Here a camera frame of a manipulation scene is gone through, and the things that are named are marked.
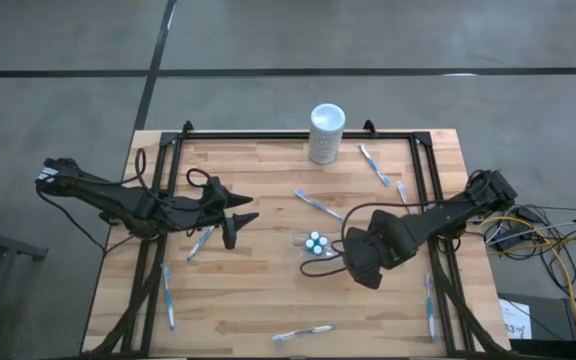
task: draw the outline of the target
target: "cable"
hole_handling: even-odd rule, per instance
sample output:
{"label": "cable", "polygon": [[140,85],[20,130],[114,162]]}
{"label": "cable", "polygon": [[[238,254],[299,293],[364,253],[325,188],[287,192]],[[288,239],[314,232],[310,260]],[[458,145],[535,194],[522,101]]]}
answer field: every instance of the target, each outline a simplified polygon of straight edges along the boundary
{"label": "cable", "polygon": [[[141,188],[144,189],[146,194],[148,194],[148,196],[153,198],[156,202],[158,202],[162,205],[165,205],[171,209],[181,210],[181,211],[197,211],[197,210],[201,210],[201,209],[207,207],[208,205],[212,204],[213,199],[210,199],[207,202],[205,202],[204,204],[195,206],[193,208],[182,208],[179,206],[173,206],[169,202],[161,200],[159,197],[155,196],[152,192],[150,192],[150,188],[148,188],[148,186],[146,185],[146,182],[144,181],[142,174],[139,173],[139,163],[141,162],[141,159],[143,159],[143,162],[145,164],[146,163],[146,152],[144,151],[144,149],[139,148],[139,149],[137,149],[137,153],[135,153],[135,172],[137,173],[137,180],[139,181]],[[198,188],[205,187],[206,185],[197,185],[194,182],[190,181],[190,174],[193,172],[198,172],[198,173],[206,176],[208,179],[210,179],[210,176],[208,175],[208,173],[201,170],[201,169],[197,169],[197,168],[192,168],[186,172],[186,180],[188,180],[188,183],[190,184],[190,186],[198,187]]]}
{"label": "cable", "polygon": [[479,190],[477,190],[477,192],[475,192],[474,194],[470,195],[470,197],[476,197],[476,196],[481,195],[481,193],[486,191],[486,188],[488,187],[488,185],[490,185],[490,173],[488,171],[484,171],[484,170],[475,170],[472,172],[472,174],[470,174],[470,176],[468,176],[468,181],[466,181],[466,186],[465,186],[464,192],[468,191],[468,188],[470,187],[470,185],[472,185],[472,183],[475,180],[477,180],[477,177],[480,175],[481,175],[481,177],[484,178],[484,183],[479,188]]}
{"label": "cable", "polygon": [[503,222],[500,221],[499,225],[497,226],[497,230],[495,230],[495,232],[492,233],[492,235],[490,235],[489,237],[488,236],[484,237],[484,243],[486,243],[486,245],[490,244],[490,240],[494,239],[495,236],[497,236],[497,234],[499,234],[499,232],[501,231],[501,228],[502,228],[502,226],[501,226],[502,224],[503,224]]}
{"label": "cable", "polygon": [[[511,217],[511,216],[491,217],[491,218],[488,218],[488,219],[485,219],[484,221],[482,221],[482,224],[487,223],[487,222],[490,222],[490,221],[494,221],[494,220],[513,221],[513,222],[517,222],[517,223],[526,225],[526,226],[528,226],[528,227],[531,228],[531,229],[534,229],[534,226],[533,226],[531,223],[529,223],[529,222],[527,222],[527,221],[524,221],[524,220],[522,220],[522,219],[519,219],[519,218]],[[545,243],[547,243],[547,244],[551,244],[550,241],[541,233],[540,230],[537,229],[537,230],[535,231],[535,233],[539,236],[539,238],[540,238],[543,242],[545,242]],[[552,249],[552,253],[554,254],[554,256],[555,256],[555,258],[557,259],[557,261],[559,261],[559,265],[561,266],[561,269],[562,269],[562,271],[563,271],[563,273],[564,273],[564,276],[565,276],[565,278],[566,278],[566,283],[567,283],[567,288],[568,288],[568,292],[567,292],[567,293],[568,293],[568,295],[569,295],[569,297],[570,297],[570,302],[572,303],[573,310],[574,310],[574,312],[575,312],[575,318],[576,318],[576,299],[575,299],[574,289],[573,289],[573,287],[572,287],[571,276],[570,276],[570,274],[568,273],[568,269],[566,268],[566,265],[565,265],[563,259],[562,259],[561,256],[559,255],[559,252],[558,252],[556,249],[554,249],[554,246],[553,246],[553,249]]]}
{"label": "cable", "polygon": [[48,199],[47,197],[44,196],[44,194],[42,194],[38,188],[35,188],[35,191],[37,192],[37,195],[39,195],[39,197],[47,202],[48,204],[56,207],[57,209],[61,210],[61,212],[64,213],[64,215],[66,215],[66,217],[68,218],[68,220],[70,220],[71,223],[73,223],[73,225],[75,225],[77,227],[77,229],[79,229],[82,233],[84,233],[84,235],[86,235],[86,237],[93,243],[95,244],[95,246],[97,246],[99,249],[101,249],[101,253],[105,254],[105,250],[104,247],[101,246],[100,243],[98,243],[97,241],[95,241],[95,239],[93,239],[92,235],[90,235],[90,233],[88,233],[88,231],[86,231],[83,227],[81,227],[81,225],[79,225],[79,223],[77,221],[75,221],[75,219],[73,219],[73,217],[70,215],[70,213],[64,209],[63,207],[61,207],[60,205],[54,203],[53,201],[51,201],[50,199]]}
{"label": "cable", "polygon": [[442,254],[446,254],[447,248],[442,249],[441,246],[439,246],[439,244],[443,243],[444,246],[447,247],[449,242],[454,242],[455,240],[457,240],[457,245],[453,245],[452,251],[459,250],[459,248],[461,247],[461,237],[453,238],[453,239],[440,239],[440,241],[437,242],[437,250],[439,250],[439,252]]}
{"label": "cable", "polygon": [[137,179],[139,179],[140,176],[143,176],[144,173],[146,172],[146,152],[143,149],[137,149],[137,153],[135,154],[135,160],[137,159],[137,157],[139,156],[139,150],[141,150],[141,160],[143,161],[143,167],[141,169],[136,168],[137,170],[137,175],[128,178],[126,180],[121,180],[121,181],[115,181],[115,182],[104,182],[104,181],[95,181],[95,180],[90,180],[90,179],[77,179],[77,181],[81,181],[81,182],[85,182],[85,183],[89,183],[89,184],[97,184],[97,185],[123,185],[132,181],[135,181]]}
{"label": "cable", "polygon": [[502,241],[514,239],[514,238],[522,236],[522,235],[532,234],[532,233],[535,233],[537,231],[548,230],[548,229],[552,229],[552,228],[557,228],[557,227],[562,227],[562,226],[570,226],[570,225],[576,225],[576,222],[567,222],[567,223],[555,224],[555,225],[550,225],[550,226],[544,226],[544,227],[540,227],[540,228],[533,228],[532,230],[522,231],[519,233],[515,233],[512,235],[502,237],[501,239],[497,239],[495,241],[488,242],[488,243],[486,243],[486,245],[494,245],[494,244],[500,243]]}
{"label": "cable", "polygon": [[316,262],[324,262],[324,261],[331,261],[334,260],[340,256],[342,256],[343,253],[338,253],[337,255],[333,255],[331,257],[327,257],[325,259],[312,259],[312,260],[306,260],[303,263],[301,263],[301,265],[299,266],[299,272],[301,272],[302,275],[307,276],[307,277],[324,277],[324,276],[328,276],[328,275],[333,275],[336,273],[340,273],[344,270],[346,270],[346,267],[342,267],[336,270],[332,270],[332,271],[328,271],[328,272],[324,272],[324,273],[317,273],[317,274],[312,274],[312,273],[308,273],[304,270],[304,266],[308,265],[308,264],[312,264],[312,263],[316,263]]}
{"label": "cable", "polygon": [[126,241],[128,241],[128,240],[130,240],[130,239],[132,239],[132,238],[134,238],[134,237],[135,237],[135,235],[130,235],[130,236],[128,236],[127,238],[125,238],[125,239],[121,240],[120,242],[116,243],[115,245],[111,246],[110,248],[108,248],[108,249],[106,250],[105,255],[108,255],[108,253],[111,252],[111,251],[113,251],[116,247],[118,247],[118,246],[120,246],[120,245],[123,245]]}
{"label": "cable", "polygon": [[[548,218],[548,215],[546,214],[546,212],[543,209],[538,209],[536,207],[531,206],[537,213],[539,213],[539,215],[541,216],[541,222],[543,224],[546,225],[551,225],[550,219]],[[563,240],[563,239],[567,239],[569,238],[572,234],[576,233],[576,229],[569,232],[566,235],[562,235],[561,232],[558,229],[552,228],[548,230],[549,234],[552,235],[554,238],[559,239],[559,241]],[[572,258],[572,256],[570,255],[570,252],[568,251],[568,247],[565,245],[562,245],[563,249],[566,253],[566,255],[568,256],[568,261],[570,262],[570,265],[572,266],[572,271],[573,271],[573,277],[572,277],[572,284],[575,283],[576,281],[576,266],[575,266],[575,262]],[[546,271],[548,273],[548,275],[550,276],[551,280],[555,283],[555,285],[566,295],[570,296],[570,293],[567,290],[567,287],[565,285],[562,285],[561,283],[559,283],[559,280],[557,279],[556,275],[555,275],[555,271],[553,268],[553,262],[555,260],[555,257],[553,257],[553,259],[549,262],[548,266],[546,266],[546,262],[545,259],[543,257],[543,254],[541,254],[541,260],[542,263],[544,264],[544,267],[546,267]]]}
{"label": "cable", "polygon": [[505,255],[508,253],[511,253],[516,251],[516,250],[520,250],[520,249],[541,249],[541,248],[548,248],[549,251],[551,249],[553,249],[554,247],[558,246],[558,245],[565,245],[573,240],[576,240],[576,238],[572,238],[572,239],[564,239],[563,241],[561,241],[560,243],[555,243],[555,244],[537,244],[537,245],[526,245],[526,246],[515,246],[512,247],[508,250],[504,250],[504,251],[494,251],[494,252],[488,252],[488,255]]}
{"label": "cable", "polygon": [[549,210],[565,210],[565,211],[576,211],[576,208],[567,208],[567,207],[558,207],[558,206],[541,206],[541,205],[534,205],[534,204],[515,204],[514,207],[526,207],[526,208],[539,208],[539,209],[549,209]]}
{"label": "cable", "polygon": [[333,242],[330,243],[330,247],[335,250],[337,252],[337,254],[343,254],[344,252],[342,250],[339,250],[335,247],[335,244],[339,244],[341,242],[341,240],[335,240]]}

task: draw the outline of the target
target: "toothbrush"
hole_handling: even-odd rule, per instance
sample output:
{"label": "toothbrush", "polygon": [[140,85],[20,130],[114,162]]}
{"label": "toothbrush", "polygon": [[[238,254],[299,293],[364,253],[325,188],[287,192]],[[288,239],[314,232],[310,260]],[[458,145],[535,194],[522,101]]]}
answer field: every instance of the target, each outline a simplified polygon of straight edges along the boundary
{"label": "toothbrush", "polygon": [[168,306],[168,321],[170,322],[170,331],[175,331],[175,318],[172,310],[172,296],[170,295],[170,268],[164,266],[164,290],[166,292],[166,305]]}
{"label": "toothbrush", "polygon": [[332,331],[334,329],[335,329],[335,325],[315,326],[314,328],[310,328],[307,330],[297,330],[297,331],[291,331],[291,332],[285,333],[285,334],[275,335],[272,337],[272,341],[277,343],[277,342],[286,341],[288,339],[292,339],[297,335],[320,334],[320,333]]}
{"label": "toothbrush", "polygon": [[430,330],[430,340],[435,342],[435,316],[432,310],[432,278],[430,273],[426,273],[426,313],[428,315],[428,329]]}
{"label": "toothbrush", "polygon": [[373,170],[375,170],[375,172],[377,173],[377,176],[379,176],[379,178],[381,179],[381,182],[383,182],[384,185],[386,185],[386,187],[390,186],[390,179],[379,170],[375,161],[372,159],[370,154],[368,154],[368,151],[366,150],[366,145],[359,144],[359,149],[364,154],[366,159],[368,159],[370,166],[372,167]]}
{"label": "toothbrush", "polygon": [[208,240],[213,230],[215,230],[215,227],[211,226],[205,233],[201,234],[201,237],[199,238],[199,240],[197,240],[195,246],[193,246],[192,249],[190,249],[190,253],[188,254],[188,256],[186,256],[187,262],[190,262],[193,256],[195,256],[197,251],[199,251],[199,248],[206,242],[206,240]]}
{"label": "toothbrush", "polygon": [[323,210],[325,212],[327,212],[328,214],[334,216],[337,218],[337,220],[339,221],[344,221],[343,216],[337,214],[336,212],[328,209],[327,207],[321,205],[320,203],[316,202],[315,200],[309,198],[308,196],[306,196],[306,194],[303,192],[303,190],[296,190],[295,191],[295,195],[297,195],[299,198],[301,198],[302,200],[304,200],[305,202],[307,202],[308,204],[316,207],[319,210]]}
{"label": "toothbrush", "polygon": [[[406,188],[404,187],[404,183],[401,182],[401,180],[397,180],[397,189],[399,189],[399,196],[401,196],[401,202],[407,204],[408,199],[406,198]],[[412,214],[410,206],[406,206],[406,211],[408,211],[408,214]]]}

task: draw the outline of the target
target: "blue toothbrush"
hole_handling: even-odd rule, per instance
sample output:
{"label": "blue toothbrush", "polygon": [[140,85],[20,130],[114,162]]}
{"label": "blue toothbrush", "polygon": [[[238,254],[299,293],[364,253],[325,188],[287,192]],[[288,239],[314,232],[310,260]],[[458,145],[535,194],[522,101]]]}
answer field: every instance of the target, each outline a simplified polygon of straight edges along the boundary
{"label": "blue toothbrush", "polygon": [[192,247],[192,249],[190,249],[190,253],[188,254],[188,256],[186,256],[186,261],[190,262],[190,259],[193,258],[193,256],[195,256],[195,254],[197,253],[197,251],[199,251],[199,248],[206,242],[206,240],[208,240],[208,238],[210,237],[210,234],[212,234],[212,231],[215,230],[214,226],[211,226],[208,231],[206,231],[205,233],[201,234],[201,237],[199,238],[199,240],[197,241],[197,243],[195,244],[195,246]]}
{"label": "blue toothbrush", "polygon": [[426,274],[426,314],[428,315],[430,340],[435,342],[437,338],[435,335],[435,316],[432,310],[432,277],[430,277],[430,273]]}
{"label": "blue toothbrush", "polygon": [[168,305],[168,321],[170,321],[170,331],[175,331],[175,318],[172,310],[172,296],[170,295],[170,268],[164,266],[164,290],[166,292],[166,305]]}
{"label": "blue toothbrush", "polygon": [[379,170],[379,168],[377,167],[377,163],[375,163],[375,160],[373,160],[372,156],[370,156],[370,154],[368,154],[368,151],[366,150],[366,145],[359,144],[359,149],[364,154],[366,159],[368,159],[368,162],[370,163],[370,167],[372,167],[372,169],[377,173],[377,176],[379,176],[379,178],[381,179],[381,182],[383,182],[384,185],[386,185],[386,187],[390,186],[390,179],[388,178],[388,176],[384,175]]}
{"label": "blue toothbrush", "polygon": [[301,198],[302,200],[304,200],[305,202],[307,202],[308,204],[316,207],[319,210],[323,210],[325,212],[327,212],[328,214],[334,216],[337,218],[337,220],[339,221],[344,221],[343,216],[337,214],[336,212],[328,209],[327,207],[321,205],[320,203],[316,202],[315,200],[309,198],[308,196],[306,196],[306,194],[304,193],[303,190],[296,190],[295,191],[295,195],[297,195],[299,198]]}

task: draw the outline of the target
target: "wire bundle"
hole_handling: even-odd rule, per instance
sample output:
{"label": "wire bundle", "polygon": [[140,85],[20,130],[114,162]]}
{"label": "wire bundle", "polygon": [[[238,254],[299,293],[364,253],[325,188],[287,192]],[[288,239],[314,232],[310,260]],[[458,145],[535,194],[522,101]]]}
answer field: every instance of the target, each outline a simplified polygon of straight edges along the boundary
{"label": "wire bundle", "polygon": [[[546,269],[548,276],[555,283],[555,285],[561,289],[569,298],[575,313],[576,322],[576,297],[573,289],[573,284],[576,281],[576,266],[573,261],[570,252],[566,245],[573,240],[576,240],[576,230],[571,231],[567,234],[563,234],[558,227],[573,225],[575,223],[562,223],[562,224],[552,224],[546,212],[543,208],[535,205],[519,205],[513,209],[513,211],[519,209],[528,209],[536,215],[540,224],[545,225],[541,228],[536,228],[531,222],[528,222],[519,217],[504,215],[490,217],[482,222],[482,225],[487,223],[495,222],[494,225],[488,227],[483,233],[477,233],[480,235],[488,246],[494,246],[498,251],[491,251],[489,255],[503,256],[512,260],[523,261],[533,257],[539,257],[541,262]],[[527,231],[517,232],[516,228],[512,228],[511,224],[519,224],[523,228],[528,229]],[[521,236],[522,239],[532,242],[532,245],[521,245],[511,246],[504,248],[501,244],[504,241],[517,238]],[[568,270],[566,263],[562,257],[562,252],[568,258],[568,263],[570,264],[571,271]],[[557,263],[563,273],[563,281],[559,279],[556,275],[555,263]]]}

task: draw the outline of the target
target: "black cable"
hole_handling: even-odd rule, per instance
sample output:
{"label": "black cable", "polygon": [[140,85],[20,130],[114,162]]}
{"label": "black cable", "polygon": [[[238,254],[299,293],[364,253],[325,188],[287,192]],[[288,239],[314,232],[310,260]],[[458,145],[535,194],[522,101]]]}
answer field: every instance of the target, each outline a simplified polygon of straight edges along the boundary
{"label": "black cable", "polygon": [[558,206],[541,206],[534,204],[515,204],[514,207],[524,207],[524,208],[534,208],[534,209],[549,209],[549,210],[566,210],[566,211],[576,211],[576,208],[558,207]]}
{"label": "black cable", "polygon": [[475,170],[472,172],[472,174],[470,174],[470,176],[468,176],[468,181],[466,181],[464,192],[467,192],[470,185],[472,185],[472,183],[476,181],[480,176],[484,178],[484,183],[474,194],[470,194],[470,197],[477,197],[481,195],[481,193],[486,191],[488,185],[490,185],[490,173],[484,170]]}
{"label": "black cable", "polygon": [[[452,251],[459,250],[459,248],[461,247],[461,237],[454,238],[454,239],[439,239],[439,241],[437,242],[437,250],[439,250],[439,252],[442,254],[446,254],[449,242],[452,242],[454,244],[455,240],[457,240],[457,245],[456,246],[453,245],[454,248],[452,249]],[[441,246],[439,246],[439,244],[441,244],[441,243],[444,244],[443,249],[441,248]]]}
{"label": "black cable", "polygon": [[[137,180],[139,181],[139,184],[141,185],[141,188],[144,189],[144,191],[146,192],[146,194],[148,194],[148,196],[150,196],[151,198],[153,198],[156,202],[165,205],[166,207],[169,207],[171,209],[175,209],[175,210],[181,210],[181,211],[197,211],[197,210],[201,210],[209,205],[212,204],[212,199],[205,202],[204,204],[195,206],[193,208],[182,208],[179,206],[173,206],[170,203],[161,200],[158,196],[154,195],[151,191],[150,188],[146,185],[146,182],[144,181],[144,178],[142,176],[142,174],[139,173],[139,163],[141,162],[141,159],[143,159],[144,163],[146,162],[146,152],[144,151],[144,149],[139,148],[137,149],[137,153],[135,154],[135,172],[137,173]],[[207,172],[201,170],[201,169],[197,169],[197,168],[192,168],[190,170],[188,170],[186,172],[186,180],[188,180],[188,183],[191,186],[194,187],[205,187],[205,185],[197,185],[194,182],[190,181],[190,174],[193,172],[198,172],[204,176],[206,176],[208,179],[210,178],[210,176],[208,175]]]}
{"label": "black cable", "polygon": [[342,268],[339,268],[339,269],[335,269],[335,270],[327,271],[327,272],[323,272],[323,273],[317,273],[317,274],[311,274],[311,273],[304,271],[304,266],[306,266],[308,264],[316,263],[316,262],[331,261],[331,260],[334,260],[334,259],[342,256],[342,255],[343,255],[343,253],[338,253],[337,255],[333,255],[333,256],[330,256],[330,257],[327,257],[324,259],[306,260],[303,263],[301,263],[301,265],[299,266],[299,272],[301,272],[302,275],[307,276],[307,277],[324,277],[324,276],[329,276],[329,275],[333,275],[336,273],[340,273],[340,272],[346,270],[345,266]]}
{"label": "black cable", "polygon": [[344,252],[342,250],[339,250],[335,247],[335,244],[339,244],[341,242],[341,240],[335,240],[333,242],[330,243],[330,247],[335,250],[335,252],[337,252],[337,254],[343,254]]}
{"label": "black cable", "polygon": [[[509,222],[508,220],[502,220],[502,222],[507,223],[507,224],[508,224],[508,228],[509,228],[508,230],[506,230],[506,232],[503,234],[503,236],[506,236],[509,232],[511,232],[511,233],[513,233],[513,232],[516,233],[516,230],[512,229],[512,227],[510,226],[510,222]],[[534,245],[538,245],[538,244],[539,244],[539,241],[537,241],[535,238],[531,238],[530,241],[531,241]],[[508,250],[508,249],[511,249],[511,248],[512,248],[512,247],[510,247],[510,248],[508,248],[508,249],[505,249],[503,246],[501,246],[501,244],[495,244],[495,245],[493,245],[493,246],[494,246],[497,250],[500,250],[500,251],[502,251],[502,252],[505,251],[505,250]],[[541,253],[541,252],[543,251],[543,249],[537,250],[537,248],[532,248],[532,249],[530,249],[529,251],[530,251],[530,253],[526,253],[526,254],[511,254],[511,253],[505,253],[505,252],[504,252],[504,253],[503,253],[503,256],[505,256],[505,257],[507,257],[507,258],[509,258],[509,259],[511,259],[511,260],[524,261],[524,260],[530,259],[530,258],[533,257],[533,256],[538,256],[539,254],[537,253],[537,251],[539,251],[539,253]]]}
{"label": "black cable", "polygon": [[99,249],[101,249],[101,253],[105,254],[106,251],[104,250],[104,247],[101,246],[100,243],[98,243],[97,241],[95,241],[95,239],[93,239],[92,235],[90,235],[90,233],[88,233],[88,231],[86,231],[83,227],[81,227],[81,225],[79,225],[79,223],[77,221],[75,221],[75,219],[73,219],[73,217],[70,215],[70,213],[64,209],[63,207],[61,207],[60,205],[54,203],[53,201],[51,201],[50,199],[48,199],[47,197],[44,196],[44,194],[42,194],[39,191],[39,188],[35,188],[35,191],[37,192],[37,195],[39,195],[39,197],[47,202],[48,204],[56,207],[57,209],[61,210],[61,212],[64,213],[64,215],[66,215],[66,217],[68,218],[68,220],[70,220],[71,223],[73,223],[73,225],[75,225],[77,227],[77,229],[79,229],[82,233],[84,233],[84,235],[86,235],[86,237],[93,243],[95,244],[95,246],[97,246]]}
{"label": "black cable", "polygon": [[[550,221],[550,219],[548,218],[548,215],[546,214],[546,211],[544,211],[544,209],[548,209],[550,207],[541,207],[541,206],[536,206],[536,205],[519,205],[519,207],[525,207],[525,208],[532,208],[534,209],[537,213],[538,216],[540,217],[540,220],[542,221],[543,224],[545,224],[546,226],[549,226],[552,224],[552,222]],[[575,210],[572,208],[554,208],[556,210]],[[555,242],[552,246],[548,247],[548,249],[546,251],[540,251],[540,258],[541,258],[541,262],[544,265],[544,267],[546,268],[546,273],[548,274],[548,276],[551,278],[551,280],[555,283],[555,286],[557,286],[564,294],[566,294],[568,297],[570,297],[570,291],[568,289],[568,284],[561,284],[559,282],[559,280],[557,279],[556,275],[555,275],[555,270],[554,270],[554,260],[556,260],[556,257],[553,257],[549,263],[546,263],[546,260],[544,258],[544,254],[546,254],[549,250],[558,250],[557,248],[562,247],[564,249],[564,252],[566,253],[566,256],[568,257],[568,261],[572,267],[572,272],[573,272],[573,276],[572,279],[570,280],[571,284],[574,284],[576,281],[576,265],[574,260],[572,259],[572,256],[570,255],[570,252],[568,251],[568,248],[566,246],[566,244],[561,244],[562,241],[564,241],[565,239],[567,239],[568,237],[570,237],[572,234],[576,233],[576,229],[565,234],[562,235],[561,231],[559,229],[556,228],[550,228],[548,229],[548,234],[557,240],[557,242]]]}
{"label": "black cable", "polygon": [[108,248],[108,249],[106,250],[106,253],[105,253],[104,255],[108,255],[108,253],[111,252],[111,251],[113,251],[116,247],[118,247],[118,246],[120,246],[120,245],[123,245],[126,241],[128,241],[128,240],[130,240],[130,239],[132,239],[132,238],[134,238],[134,237],[135,237],[134,235],[130,235],[130,236],[128,236],[127,238],[121,240],[120,242],[118,242],[118,243],[116,243],[115,245],[113,245],[113,246],[111,246],[110,248]]}
{"label": "black cable", "polygon": [[143,161],[143,167],[141,169],[137,168],[137,175],[128,178],[126,180],[121,180],[121,181],[114,181],[114,182],[104,182],[104,181],[95,181],[95,180],[90,180],[90,179],[77,179],[77,181],[81,181],[81,182],[85,182],[85,183],[89,183],[89,184],[97,184],[97,185],[123,185],[126,183],[129,183],[131,181],[135,181],[137,179],[139,179],[140,176],[143,176],[144,173],[146,172],[146,152],[143,151],[143,149],[137,149],[137,153],[135,154],[135,160],[137,159],[137,157],[139,156],[139,150],[141,150],[141,160]]}

